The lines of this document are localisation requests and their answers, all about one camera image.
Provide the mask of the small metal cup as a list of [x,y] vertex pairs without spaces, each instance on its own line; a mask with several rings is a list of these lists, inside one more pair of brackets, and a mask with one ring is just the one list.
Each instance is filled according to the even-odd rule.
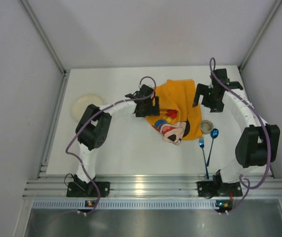
[[210,134],[214,129],[213,123],[210,120],[202,120],[200,123],[200,129],[202,134]]

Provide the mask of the orange cartoon mouse placemat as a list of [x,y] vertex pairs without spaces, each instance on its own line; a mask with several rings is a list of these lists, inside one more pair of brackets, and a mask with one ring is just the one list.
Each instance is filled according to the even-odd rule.
[[146,116],[146,121],[159,133],[163,141],[179,145],[181,141],[196,140],[202,136],[200,106],[193,106],[196,92],[192,79],[167,80],[156,87],[159,97],[159,115]]

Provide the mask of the blue metal spoon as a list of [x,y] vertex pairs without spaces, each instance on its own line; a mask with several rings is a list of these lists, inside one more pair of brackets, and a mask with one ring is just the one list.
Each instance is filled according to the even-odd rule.
[[210,147],[210,152],[208,155],[208,160],[207,160],[207,166],[210,165],[210,160],[211,160],[211,154],[212,154],[212,149],[213,149],[213,145],[214,145],[214,140],[219,136],[219,130],[217,128],[214,128],[211,132],[210,132],[210,136],[211,136],[211,147]]

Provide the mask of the blue metal fork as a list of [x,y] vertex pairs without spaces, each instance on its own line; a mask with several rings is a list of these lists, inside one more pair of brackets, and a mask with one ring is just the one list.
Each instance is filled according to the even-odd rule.
[[205,143],[204,143],[203,136],[201,136],[199,138],[199,146],[202,149],[202,153],[203,153],[204,164],[205,164],[205,171],[206,171],[206,179],[209,179],[210,176],[209,176],[209,172],[208,172],[207,161],[206,161],[206,156],[205,156],[205,151],[204,151]]

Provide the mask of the white round plate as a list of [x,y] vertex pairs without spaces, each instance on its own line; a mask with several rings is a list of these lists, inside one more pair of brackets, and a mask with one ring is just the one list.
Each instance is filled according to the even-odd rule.
[[75,122],[79,122],[86,108],[94,104],[96,106],[105,105],[105,101],[99,95],[87,93],[79,96],[70,107],[70,116]]

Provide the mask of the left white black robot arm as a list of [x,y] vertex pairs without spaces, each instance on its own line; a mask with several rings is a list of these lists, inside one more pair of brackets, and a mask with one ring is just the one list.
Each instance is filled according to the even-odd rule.
[[137,118],[159,114],[159,97],[155,95],[155,88],[143,84],[138,91],[125,95],[114,104],[91,104],[86,108],[75,130],[81,131],[77,137],[80,148],[77,179],[88,184],[96,177],[98,149],[106,141],[111,122],[131,114]]

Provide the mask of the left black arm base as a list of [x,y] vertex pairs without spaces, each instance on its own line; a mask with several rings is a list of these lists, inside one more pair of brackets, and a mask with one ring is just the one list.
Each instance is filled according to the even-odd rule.
[[[72,181],[67,184],[67,194],[69,198],[97,198],[97,188],[92,182],[86,183],[78,178],[77,175],[71,175]],[[110,192],[110,182],[95,182],[100,191],[100,197],[105,198]]]

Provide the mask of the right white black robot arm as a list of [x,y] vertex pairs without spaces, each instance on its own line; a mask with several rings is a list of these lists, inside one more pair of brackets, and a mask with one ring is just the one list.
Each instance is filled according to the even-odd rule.
[[227,158],[223,154],[217,156],[221,166],[215,177],[220,183],[241,182],[246,187],[246,176],[260,166],[265,167],[263,176],[267,177],[270,164],[276,159],[280,129],[259,115],[241,83],[230,81],[226,69],[211,69],[210,78],[209,85],[197,84],[192,106],[202,105],[211,113],[228,110],[241,130],[237,142],[223,142],[225,150],[232,149],[233,153]]

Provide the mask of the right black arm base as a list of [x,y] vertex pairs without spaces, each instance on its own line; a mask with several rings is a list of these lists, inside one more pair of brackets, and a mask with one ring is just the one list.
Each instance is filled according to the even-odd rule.
[[240,182],[223,183],[219,170],[212,176],[212,180],[198,181],[197,191],[199,197],[209,199],[213,197],[243,196]]

